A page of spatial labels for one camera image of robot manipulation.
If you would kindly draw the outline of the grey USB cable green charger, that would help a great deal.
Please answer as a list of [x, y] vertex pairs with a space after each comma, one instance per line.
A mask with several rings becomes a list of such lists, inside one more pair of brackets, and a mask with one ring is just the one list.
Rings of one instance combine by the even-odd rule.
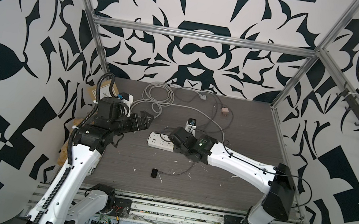
[[[190, 104], [191, 102], [193, 102], [195, 99], [200, 99], [199, 98], [199, 94], [204, 94], [207, 96], [207, 100], [205, 100], [205, 102], [207, 102], [209, 100], [209, 98], [212, 99], [211, 101], [211, 115], [209, 117], [209, 120], [207, 121], [207, 123], [202, 124], [201, 126], [199, 126], [200, 130], [205, 131], [206, 133], [212, 133], [212, 134], [222, 134], [224, 135], [226, 130], [230, 128], [230, 126], [232, 125], [232, 122], [234, 120], [234, 113], [231, 110], [230, 107], [226, 106], [224, 104], [224, 102], [221, 100], [220, 96], [218, 96], [217, 94], [213, 93], [213, 92], [209, 92], [209, 91], [200, 91], [197, 90], [195, 88], [176, 88], [174, 91], [174, 95], [175, 98], [179, 101], [181, 101], [182, 103], [186, 103], [186, 104]], [[183, 92], [191, 92], [194, 95], [191, 98], [185, 98], [183, 96]], [[229, 112], [230, 115], [226, 116], [229, 118], [228, 122], [222, 126], [221, 123], [219, 123], [219, 126], [217, 126], [216, 124], [216, 120], [217, 120], [217, 116], [218, 114], [220, 114], [220, 116], [225, 117], [221, 114], [221, 108], [222, 107], [226, 107], [229, 108]]]

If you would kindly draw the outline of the grey USB cable yellow charger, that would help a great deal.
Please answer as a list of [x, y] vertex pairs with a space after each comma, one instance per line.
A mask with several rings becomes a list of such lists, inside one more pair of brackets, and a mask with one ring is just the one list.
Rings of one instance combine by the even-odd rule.
[[[159, 136], [161, 137], [161, 139], [165, 142], [171, 142], [169, 140], [168, 135], [173, 132], [174, 128], [166, 126], [165, 128], [163, 128], [162, 130], [158, 131]], [[186, 168], [183, 167], [182, 165], [177, 166], [176, 169], [159, 169], [159, 173], [166, 175], [166, 176], [181, 176], [181, 175], [185, 175], [187, 173], [189, 173], [195, 166], [196, 162], [192, 162], [190, 161], [189, 163], [190, 165]]]

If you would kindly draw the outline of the white power strip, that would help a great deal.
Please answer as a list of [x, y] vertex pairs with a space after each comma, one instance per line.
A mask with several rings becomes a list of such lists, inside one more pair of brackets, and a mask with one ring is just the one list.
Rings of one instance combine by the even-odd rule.
[[149, 138], [147, 139], [147, 145], [149, 147], [161, 149], [168, 152], [173, 152], [174, 145], [168, 139], [167, 135], [161, 135], [159, 133], [151, 132]]

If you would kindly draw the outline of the black mp3 player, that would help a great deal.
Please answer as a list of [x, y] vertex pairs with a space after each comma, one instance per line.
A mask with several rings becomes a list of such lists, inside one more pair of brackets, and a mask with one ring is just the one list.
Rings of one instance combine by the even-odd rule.
[[151, 178], [157, 178], [158, 176], [158, 170], [153, 168], [152, 171], [151, 171]]

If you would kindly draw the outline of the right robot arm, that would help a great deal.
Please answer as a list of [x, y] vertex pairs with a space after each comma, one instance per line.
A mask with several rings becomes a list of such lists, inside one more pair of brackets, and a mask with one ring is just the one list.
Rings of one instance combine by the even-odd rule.
[[269, 224], [275, 219], [289, 219], [296, 188], [286, 165], [281, 163], [274, 167], [263, 164], [231, 150], [209, 135], [196, 138], [182, 127], [170, 133], [168, 139], [174, 145], [174, 152], [190, 161], [229, 172], [263, 194], [262, 199], [249, 210], [245, 224]]

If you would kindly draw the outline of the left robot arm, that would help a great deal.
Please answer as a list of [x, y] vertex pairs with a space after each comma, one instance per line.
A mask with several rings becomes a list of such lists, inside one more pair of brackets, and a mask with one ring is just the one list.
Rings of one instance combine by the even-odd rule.
[[105, 73], [96, 85], [94, 105], [73, 127], [67, 141], [67, 160], [44, 196], [26, 216], [5, 224], [86, 224], [99, 212], [109, 212], [115, 202], [112, 187], [98, 184], [78, 203], [73, 200], [84, 179], [90, 176], [107, 146], [118, 146], [115, 137], [147, 130], [154, 116], [131, 111], [132, 97], [114, 93], [115, 75]]

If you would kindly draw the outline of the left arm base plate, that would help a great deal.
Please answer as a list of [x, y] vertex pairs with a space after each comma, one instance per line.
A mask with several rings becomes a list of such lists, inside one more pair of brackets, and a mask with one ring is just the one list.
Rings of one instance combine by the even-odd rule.
[[124, 217], [129, 214], [132, 206], [132, 201], [125, 198], [108, 198], [108, 202], [104, 208], [98, 211], [98, 214]]

